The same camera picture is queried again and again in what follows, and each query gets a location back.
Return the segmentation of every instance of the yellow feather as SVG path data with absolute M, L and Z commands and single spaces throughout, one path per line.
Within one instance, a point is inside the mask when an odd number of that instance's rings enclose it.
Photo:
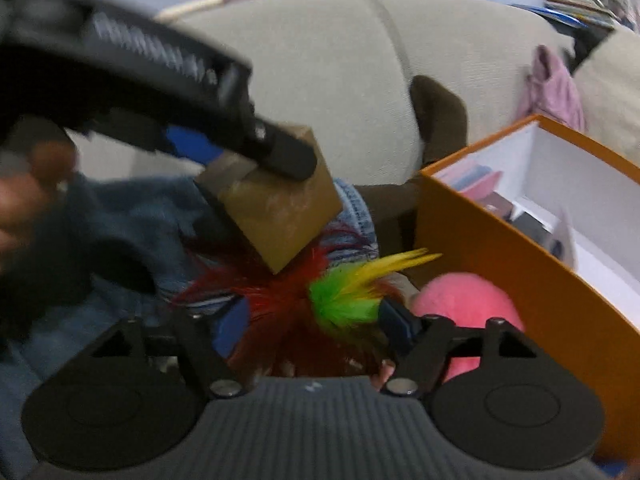
M 417 267 L 441 256 L 441 254 L 428 254 L 427 249 L 416 249 L 367 262 L 350 271 L 350 276 L 346 280 L 347 284 L 341 294 L 361 293 L 363 298 L 370 298 L 367 294 L 367 285 L 374 280 L 398 270 Z

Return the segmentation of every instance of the gray ribbed panel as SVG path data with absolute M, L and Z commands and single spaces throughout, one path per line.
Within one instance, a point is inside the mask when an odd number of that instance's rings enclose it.
M 367 378 L 264 379 L 207 407 L 191 434 L 157 460 L 106 474 L 43 465 L 30 480 L 599 480 L 588 460 L 514 472 L 443 439 L 415 400 L 376 393 Z

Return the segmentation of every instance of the stack of books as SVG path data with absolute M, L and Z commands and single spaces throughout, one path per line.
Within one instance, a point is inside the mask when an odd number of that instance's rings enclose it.
M 545 0 L 545 7 L 573 16 L 589 25 L 614 28 L 617 23 L 616 15 L 600 0 Z

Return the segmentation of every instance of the sofa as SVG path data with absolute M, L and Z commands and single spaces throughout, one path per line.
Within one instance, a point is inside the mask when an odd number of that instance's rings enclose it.
M 361 185 L 401 184 L 423 151 L 457 149 L 442 129 L 421 141 L 414 76 L 460 97 L 474 142 L 513 122 L 534 47 L 572 44 L 539 16 L 484 0 L 253 0 L 164 21 L 251 60 L 257 112 L 310 125 L 332 174 Z M 78 142 L 81 170 L 97 178 L 198 171 L 105 138 Z

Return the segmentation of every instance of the orange box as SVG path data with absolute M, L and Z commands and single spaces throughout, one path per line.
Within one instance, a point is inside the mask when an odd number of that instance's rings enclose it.
M 503 171 L 496 191 L 548 226 L 567 210 L 575 270 L 438 179 L 463 159 Z M 416 246 L 444 256 L 414 279 L 474 272 L 506 291 L 527 335 L 602 400 L 598 455 L 639 457 L 640 168 L 583 134 L 531 116 L 421 173 Z

